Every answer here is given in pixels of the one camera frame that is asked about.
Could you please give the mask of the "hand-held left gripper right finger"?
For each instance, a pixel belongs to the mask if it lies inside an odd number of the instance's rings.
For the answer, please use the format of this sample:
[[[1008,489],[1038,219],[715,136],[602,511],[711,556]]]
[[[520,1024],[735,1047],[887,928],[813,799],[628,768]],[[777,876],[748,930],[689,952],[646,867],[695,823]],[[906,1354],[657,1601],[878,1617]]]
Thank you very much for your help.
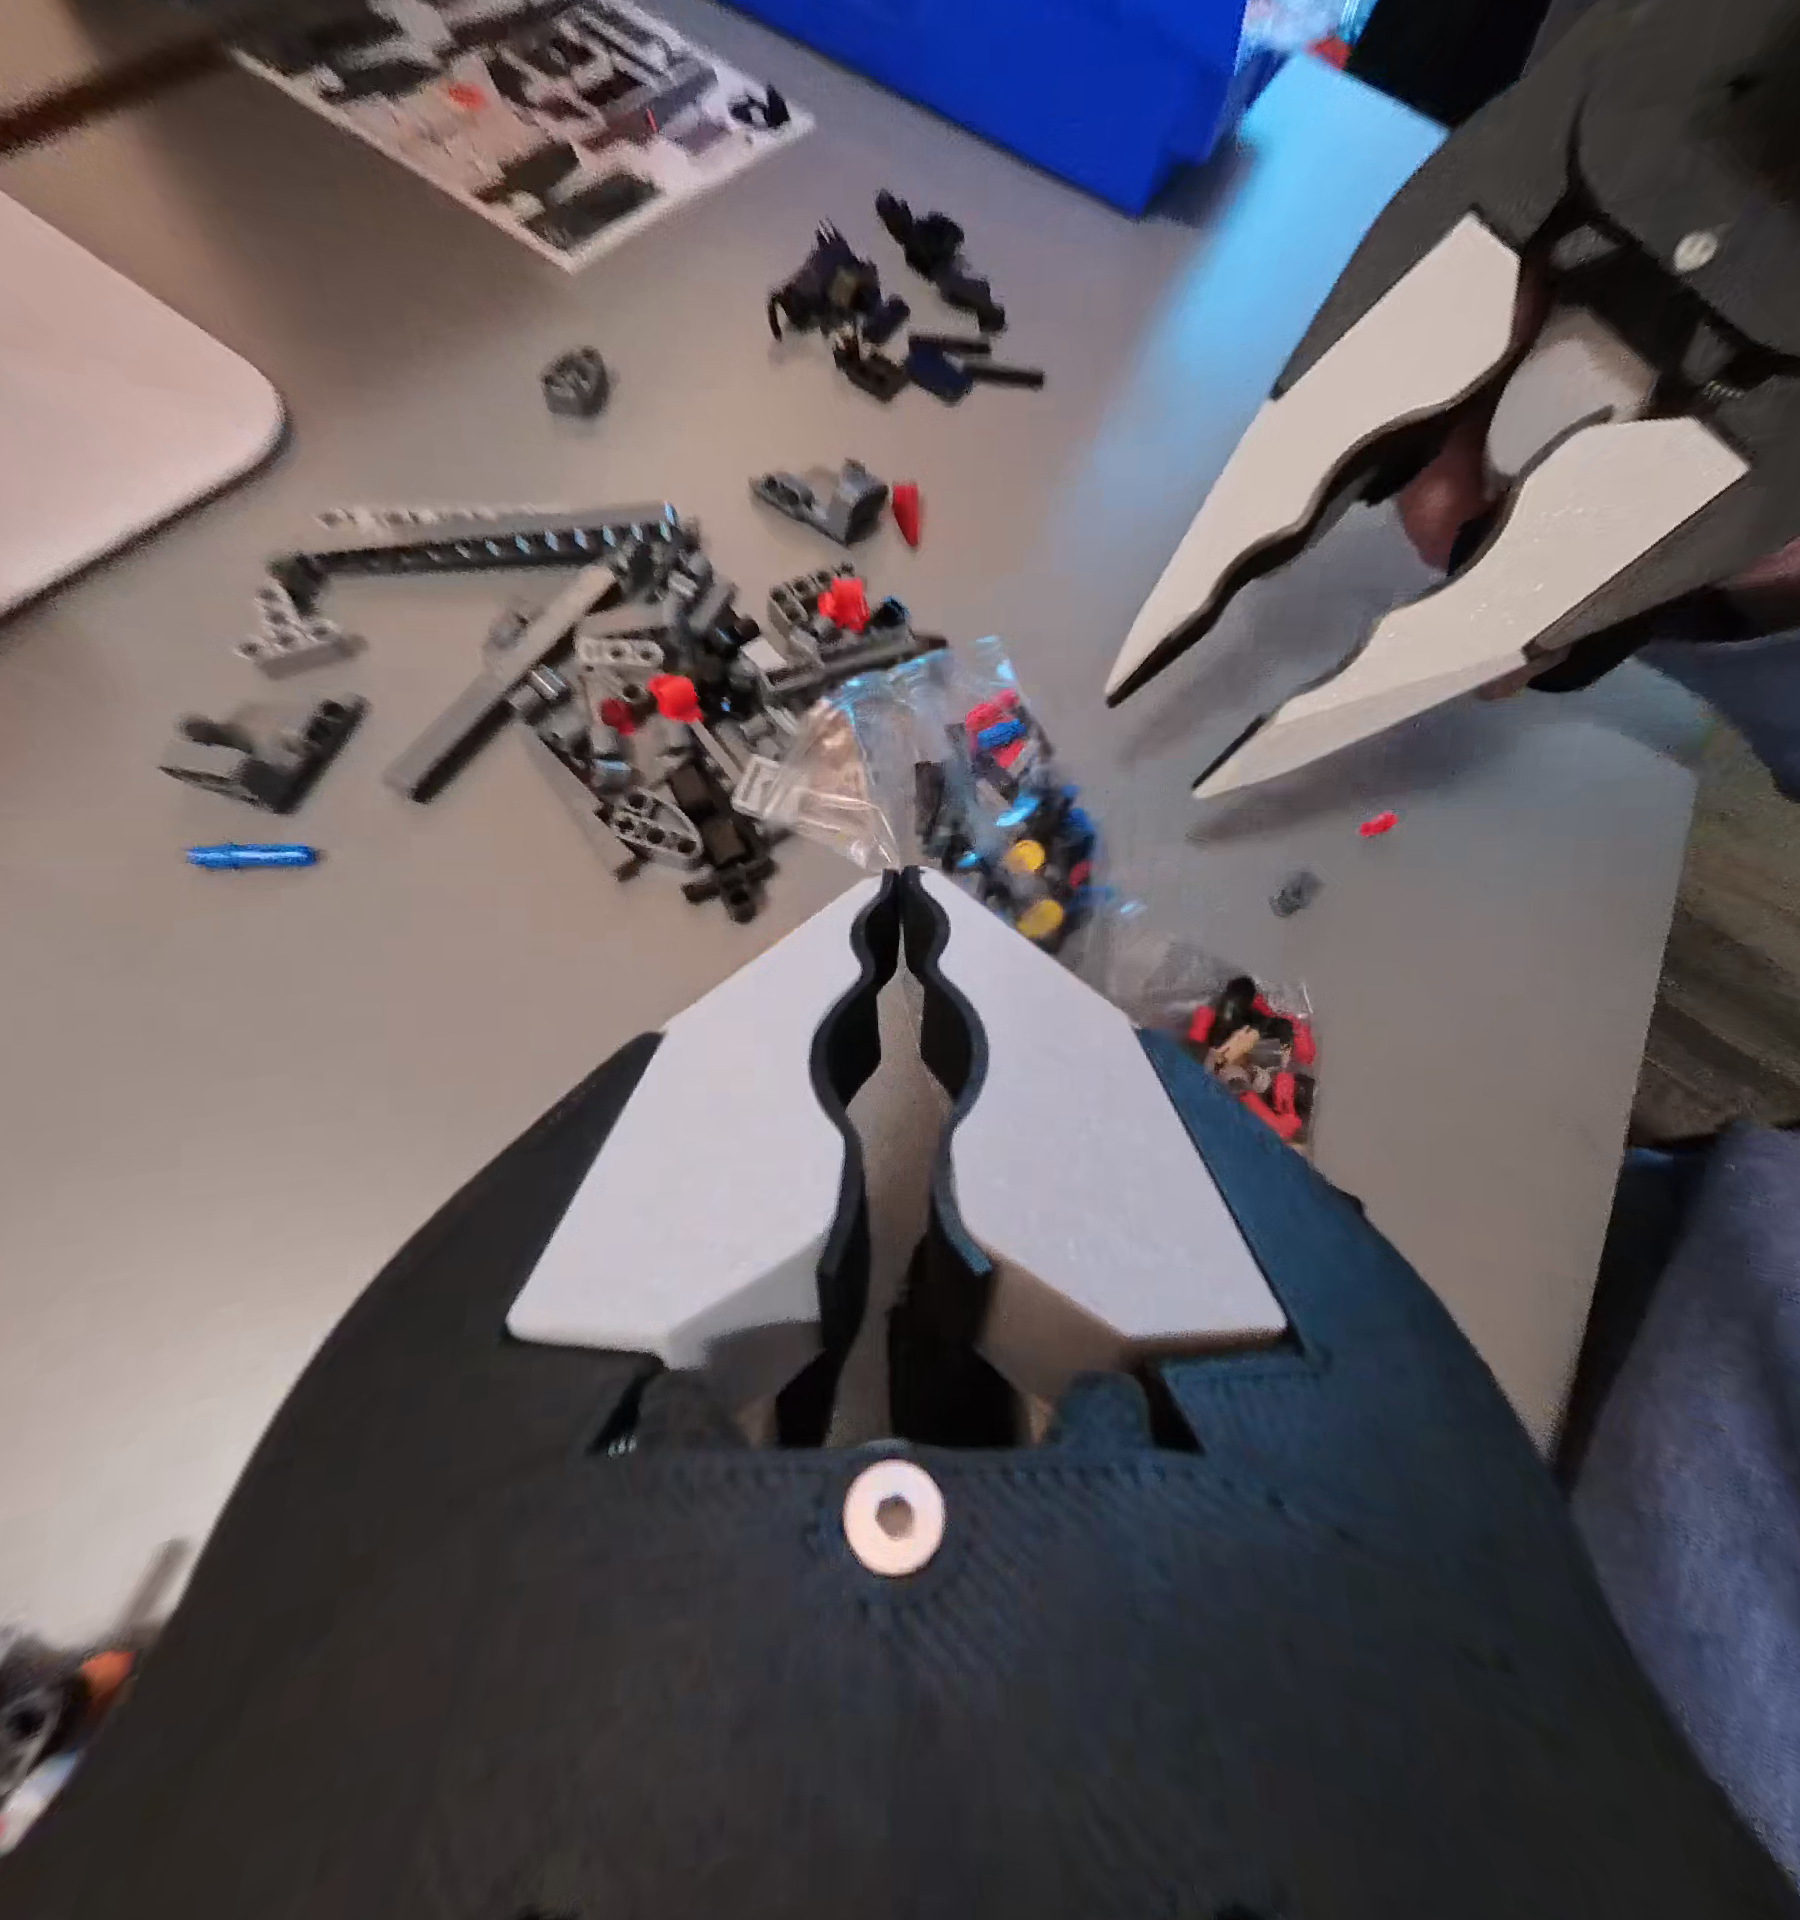
[[[900,1435],[1027,1441],[1087,1376],[1265,1350],[1262,1264],[1141,1031],[950,878],[901,878],[920,1060],[950,1104],[900,1291]]]

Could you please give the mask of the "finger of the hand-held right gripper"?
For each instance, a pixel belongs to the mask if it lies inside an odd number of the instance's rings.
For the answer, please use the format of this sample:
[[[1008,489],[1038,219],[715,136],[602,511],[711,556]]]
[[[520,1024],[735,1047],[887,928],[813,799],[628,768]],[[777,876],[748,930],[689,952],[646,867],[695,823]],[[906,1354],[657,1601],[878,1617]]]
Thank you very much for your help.
[[[1374,306],[1267,396],[1135,613],[1106,676],[1118,706],[1207,637],[1236,593],[1320,532],[1362,463],[1512,374],[1487,471],[1512,481],[1565,432],[1640,417],[1656,373],[1594,312],[1568,306],[1519,346],[1522,261],[1466,213]]]
[[[1283,700],[1194,785],[1221,801],[1381,737],[1527,664],[1747,463],[1701,421],[1585,425],[1512,490],[1506,514],[1441,589],[1394,609],[1341,668]]]

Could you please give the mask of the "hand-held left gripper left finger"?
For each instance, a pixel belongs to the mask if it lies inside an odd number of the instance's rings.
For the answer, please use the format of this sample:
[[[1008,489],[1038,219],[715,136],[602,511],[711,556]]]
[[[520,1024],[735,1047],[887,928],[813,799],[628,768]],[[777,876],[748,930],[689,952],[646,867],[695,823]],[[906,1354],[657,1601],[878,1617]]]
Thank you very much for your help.
[[[870,1292],[848,1106],[881,1062],[895,873],[854,885],[662,1029],[505,1314],[524,1344],[646,1356],[816,1449]]]

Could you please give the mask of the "small bag of red pieces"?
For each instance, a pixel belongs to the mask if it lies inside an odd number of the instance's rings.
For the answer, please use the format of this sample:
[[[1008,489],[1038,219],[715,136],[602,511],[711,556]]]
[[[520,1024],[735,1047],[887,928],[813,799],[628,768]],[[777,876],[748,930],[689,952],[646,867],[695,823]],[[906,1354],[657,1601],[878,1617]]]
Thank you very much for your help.
[[[1311,1154],[1320,1036],[1303,988],[1141,928],[1120,936],[1103,981],[1137,1029],[1164,1036],[1275,1141]]]

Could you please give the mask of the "small bag of blue pieces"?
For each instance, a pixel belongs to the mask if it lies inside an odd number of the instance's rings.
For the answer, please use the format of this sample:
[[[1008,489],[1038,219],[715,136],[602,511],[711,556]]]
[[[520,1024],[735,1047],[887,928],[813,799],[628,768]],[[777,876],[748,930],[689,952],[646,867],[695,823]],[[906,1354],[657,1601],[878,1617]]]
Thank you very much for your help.
[[[1121,907],[1099,823],[993,637],[827,683],[749,757],[735,806],[865,874],[937,874],[1053,957]]]

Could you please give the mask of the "pile of lego pieces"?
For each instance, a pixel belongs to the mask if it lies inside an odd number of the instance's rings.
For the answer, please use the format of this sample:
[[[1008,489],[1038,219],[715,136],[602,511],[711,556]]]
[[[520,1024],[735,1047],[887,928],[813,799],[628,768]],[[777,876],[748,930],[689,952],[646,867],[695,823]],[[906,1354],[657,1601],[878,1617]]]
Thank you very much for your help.
[[[272,679],[346,661],[361,641],[322,610],[329,589],[475,573],[544,573],[556,590],[493,622],[473,684],[387,785],[428,805],[514,726],[613,878],[672,870],[686,900],[735,925],[764,904],[787,837],[744,806],[748,781],[767,782],[848,683],[945,650],[840,564],[773,587],[762,624],[695,523],[644,502],[325,511],[266,563],[237,655]]]

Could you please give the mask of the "person's right forearm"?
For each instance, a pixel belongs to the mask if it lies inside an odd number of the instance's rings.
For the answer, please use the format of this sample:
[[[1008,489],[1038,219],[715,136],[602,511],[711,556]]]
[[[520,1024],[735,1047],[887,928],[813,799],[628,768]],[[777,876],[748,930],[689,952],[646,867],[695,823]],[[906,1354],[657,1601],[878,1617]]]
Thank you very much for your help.
[[[1640,661],[1726,718],[1800,805],[1800,618],[1754,616],[1726,595],[1671,616]]]

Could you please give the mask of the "black lego axle piece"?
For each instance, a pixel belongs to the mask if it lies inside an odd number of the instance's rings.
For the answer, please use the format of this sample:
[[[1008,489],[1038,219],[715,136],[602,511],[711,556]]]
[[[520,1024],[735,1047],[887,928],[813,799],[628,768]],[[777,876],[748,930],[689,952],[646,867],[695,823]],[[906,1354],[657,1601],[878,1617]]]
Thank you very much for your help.
[[[837,335],[830,346],[831,363],[860,394],[891,405],[908,390],[953,407],[976,388],[1039,392],[1045,371],[998,358],[982,338],[948,335],[911,335],[901,354],[891,354],[857,335]]]

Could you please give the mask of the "black lego connector piece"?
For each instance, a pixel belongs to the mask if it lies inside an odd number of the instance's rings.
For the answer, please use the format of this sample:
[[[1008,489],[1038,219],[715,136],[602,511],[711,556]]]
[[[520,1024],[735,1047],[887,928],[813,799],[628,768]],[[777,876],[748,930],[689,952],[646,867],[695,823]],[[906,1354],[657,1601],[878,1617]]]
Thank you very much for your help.
[[[988,279],[968,263],[965,230],[960,222],[942,210],[911,208],[889,191],[875,192],[873,213],[906,266],[945,309],[969,318],[980,335],[1005,331],[1005,310],[993,298]]]

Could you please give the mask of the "grey lego block piece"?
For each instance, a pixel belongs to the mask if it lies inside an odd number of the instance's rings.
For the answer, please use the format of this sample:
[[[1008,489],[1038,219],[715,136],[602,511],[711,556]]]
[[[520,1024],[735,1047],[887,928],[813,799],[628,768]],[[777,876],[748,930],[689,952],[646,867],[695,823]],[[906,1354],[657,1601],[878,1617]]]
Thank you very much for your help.
[[[837,469],[767,471],[752,477],[748,492],[757,506],[840,548],[872,539],[891,501],[887,481],[854,459]]]

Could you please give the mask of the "dark grey angled lego piece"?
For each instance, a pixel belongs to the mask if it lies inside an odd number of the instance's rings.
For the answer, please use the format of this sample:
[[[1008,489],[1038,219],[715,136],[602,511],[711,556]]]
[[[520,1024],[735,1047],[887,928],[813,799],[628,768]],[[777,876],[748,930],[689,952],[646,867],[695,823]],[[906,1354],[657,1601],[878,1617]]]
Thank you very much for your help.
[[[248,702],[227,716],[182,716],[158,773],[184,787],[291,817],[348,751],[370,714],[360,695]]]

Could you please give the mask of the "person's right hand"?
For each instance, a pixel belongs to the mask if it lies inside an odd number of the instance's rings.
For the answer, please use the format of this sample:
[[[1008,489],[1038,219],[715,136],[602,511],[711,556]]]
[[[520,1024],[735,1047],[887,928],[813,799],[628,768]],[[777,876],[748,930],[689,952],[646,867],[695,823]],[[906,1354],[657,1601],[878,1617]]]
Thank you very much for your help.
[[[1476,546],[1499,508],[1506,486],[1487,469],[1487,415],[1468,410],[1445,434],[1440,451],[1396,497],[1396,518],[1418,558],[1455,571],[1464,551]],[[1772,553],[1723,573],[1703,589],[1637,616],[1611,634],[1582,641],[1543,656],[1487,687],[1491,696],[1513,693],[1568,695],[1605,679],[1616,667],[1641,656],[1656,632],[1671,618],[1699,613],[1710,598],[1726,597],[1754,616],[1800,618],[1800,537]]]

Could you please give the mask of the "blue plastic bin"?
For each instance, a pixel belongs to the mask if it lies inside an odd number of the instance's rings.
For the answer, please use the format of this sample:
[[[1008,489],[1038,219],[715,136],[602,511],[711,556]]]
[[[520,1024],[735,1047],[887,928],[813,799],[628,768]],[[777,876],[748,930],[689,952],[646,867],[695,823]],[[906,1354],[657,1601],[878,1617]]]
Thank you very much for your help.
[[[1243,3],[737,3],[1128,216],[1231,126]]]

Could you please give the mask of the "sticker sheet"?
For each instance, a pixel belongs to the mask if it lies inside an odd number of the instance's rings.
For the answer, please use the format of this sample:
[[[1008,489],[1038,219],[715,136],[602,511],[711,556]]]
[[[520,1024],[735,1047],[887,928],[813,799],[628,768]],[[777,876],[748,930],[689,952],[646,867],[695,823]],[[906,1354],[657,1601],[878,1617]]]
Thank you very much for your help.
[[[354,3],[233,60],[575,275],[813,130],[625,3]]]

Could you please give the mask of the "white folding stand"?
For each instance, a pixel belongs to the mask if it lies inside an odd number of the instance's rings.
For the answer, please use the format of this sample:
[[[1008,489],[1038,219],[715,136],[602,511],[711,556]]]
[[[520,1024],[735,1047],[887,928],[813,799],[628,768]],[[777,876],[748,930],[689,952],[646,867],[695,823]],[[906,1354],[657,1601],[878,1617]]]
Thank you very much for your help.
[[[274,385],[0,191],[0,621],[253,474]]]

